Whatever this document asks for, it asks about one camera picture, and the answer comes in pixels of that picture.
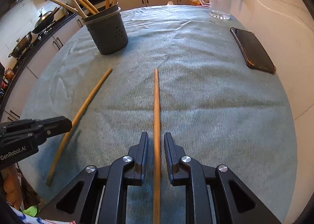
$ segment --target metal pivot bolt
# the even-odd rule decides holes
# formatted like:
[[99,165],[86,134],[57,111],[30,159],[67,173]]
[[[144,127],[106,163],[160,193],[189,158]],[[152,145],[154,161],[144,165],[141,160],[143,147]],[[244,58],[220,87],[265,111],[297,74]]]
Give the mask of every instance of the metal pivot bolt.
[[86,172],[93,172],[95,170],[96,170],[96,168],[93,165],[89,165],[88,167],[86,167]]
[[227,172],[228,171],[228,167],[226,167],[225,165],[220,165],[218,166],[219,171],[221,172]]
[[128,163],[128,162],[132,161],[132,157],[131,157],[131,156],[124,156],[124,157],[122,158],[122,160],[123,160],[124,162]]
[[188,162],[191,161],[191,158],[190,158],[189,156],[183,156],[183,157],[181,158],[181,160],[182,160],[184,163],[188,163]]

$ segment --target smartphone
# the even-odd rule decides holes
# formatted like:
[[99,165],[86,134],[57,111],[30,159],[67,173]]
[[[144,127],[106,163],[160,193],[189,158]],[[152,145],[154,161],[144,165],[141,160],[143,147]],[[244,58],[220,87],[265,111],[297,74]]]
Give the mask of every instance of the smartphone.
[[234,27],[231,27],[230,31],[249,68],[272,74],[276,73],[276,67],[254,33]]

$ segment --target wok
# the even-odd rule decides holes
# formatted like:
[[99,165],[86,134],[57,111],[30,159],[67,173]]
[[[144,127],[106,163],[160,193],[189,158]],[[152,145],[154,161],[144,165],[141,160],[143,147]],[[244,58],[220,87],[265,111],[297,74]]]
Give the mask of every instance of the wok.
[[33,34],[39,34],[43,30],[45,30],[53,22],[54,15],[57,13],[58,10],[60,10],[60,8],[61,7],[55,7],[53,11],[48,11],[44,15],[40,13],[40,18],[35,24]]
[[32,32],[29,32],[27,35],[23,37],[22,40],[18,39],[18,43],[13,49],[13,51],[9,54],[9,57],[19,58],[19,56],[22,54],[23,50],[26,49],[27,46],[32,41]]

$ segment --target kitchen countertop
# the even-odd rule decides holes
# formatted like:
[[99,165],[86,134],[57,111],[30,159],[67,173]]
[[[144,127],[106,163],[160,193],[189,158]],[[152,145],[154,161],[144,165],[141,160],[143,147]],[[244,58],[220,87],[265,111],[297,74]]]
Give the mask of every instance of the kitchen countertop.
[[[95,5],[97,3],[101,3],[101,2],[104,2],[104,1],[105,0],[93,0],[92,4]],[[14,76],[13,80],[11,81],[9,87],[7,88],[7,91],[6,91],[5,95],[2,97],[2,100],[0,101],[0,119],[2,118],[2,114],[4,112],[5,105],[7,104],[8,98],[9,98],[11,92],[12,92],[13,87],[15,86],[18,78],[20,77],[20,75],[22,74],[23,70],[26,68],[26,66],[30,62],[30,60],[35,56],[37,51],[46,43],[46,41],[48,41],[51,38],[51,36],[53,36],[53,34],[55,32],[57,32],[61,27],[63,27],[67,22],[69,22],[75,16],[76,16],[76,14],[73,13],[73,14],[69,14],[67,16],[64,16],[63,18],[60,18],[57,21],[57,25],[55,25],[48,32],[46,37],[43,37],[39,44],[36,44],[32,48],[28,48],[24,52],[22,57],[18,60],[18,62],[15,64],[15,66],[12,69],[14,71],[14,73],[15,73],[15,76]]]

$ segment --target gray utensil holder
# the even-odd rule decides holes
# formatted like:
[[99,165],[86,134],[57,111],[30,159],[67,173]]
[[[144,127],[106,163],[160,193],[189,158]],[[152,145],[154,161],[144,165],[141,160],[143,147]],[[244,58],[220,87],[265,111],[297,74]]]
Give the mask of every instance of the gray utensil holder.
[[109,55],[124,48],[128,44],[128,35],[121,18],[118,5],[109,9],[100,7],[99,13],[83,19],[99,52]]

